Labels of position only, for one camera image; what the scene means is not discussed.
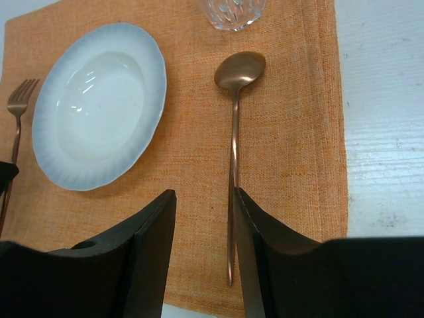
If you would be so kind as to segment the orange cloth napkin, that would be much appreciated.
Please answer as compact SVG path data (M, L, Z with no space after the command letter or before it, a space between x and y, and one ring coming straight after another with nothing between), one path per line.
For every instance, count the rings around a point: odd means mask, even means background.
M17 176L3 238L38 250L68 248L177 196L165 302L243 317L240 282L227 285L231 98L213 81L235 52L266 58L240 93L240 186L269 214L318 241L346 235L346 154L333 1L269 1L241 32L215 30L193 1L60 1L5 25L1 103L27 78L43 79L85 33L127 22L150 33L166 62L168 93L152 143L105 187L64 190L32 150L33 107L23 116Z

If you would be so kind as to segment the white paper plate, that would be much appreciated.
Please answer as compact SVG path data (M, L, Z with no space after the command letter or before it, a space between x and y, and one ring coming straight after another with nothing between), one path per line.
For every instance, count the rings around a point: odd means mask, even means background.
M111 23L83 35L54 64L36 100L39 168L66 190L114 182L152 142L167 83L163 54L143 28Z

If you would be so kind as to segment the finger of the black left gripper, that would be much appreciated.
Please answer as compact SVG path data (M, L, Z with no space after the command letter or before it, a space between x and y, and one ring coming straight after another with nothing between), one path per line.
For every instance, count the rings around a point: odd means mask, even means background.
M0 195L3 194L18 173L19 169L16 164L0 162Z

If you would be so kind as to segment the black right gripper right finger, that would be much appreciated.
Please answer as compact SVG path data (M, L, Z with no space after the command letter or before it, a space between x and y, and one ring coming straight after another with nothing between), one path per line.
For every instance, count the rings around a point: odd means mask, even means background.
M312 240L235 190L247 317L422 317L423 238Z

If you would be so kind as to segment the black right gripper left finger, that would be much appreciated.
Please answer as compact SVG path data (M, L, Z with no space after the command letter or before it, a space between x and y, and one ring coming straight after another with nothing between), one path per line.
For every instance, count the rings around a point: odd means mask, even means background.
M176 220L168 189L71 248L1 243L2 317L159 317Z

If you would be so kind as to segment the clear plastic cup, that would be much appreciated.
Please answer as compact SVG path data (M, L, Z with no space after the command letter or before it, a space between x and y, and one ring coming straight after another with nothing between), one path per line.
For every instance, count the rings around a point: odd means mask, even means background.
M200 0L195 4L215 29L238 32L262 16L267 1Z

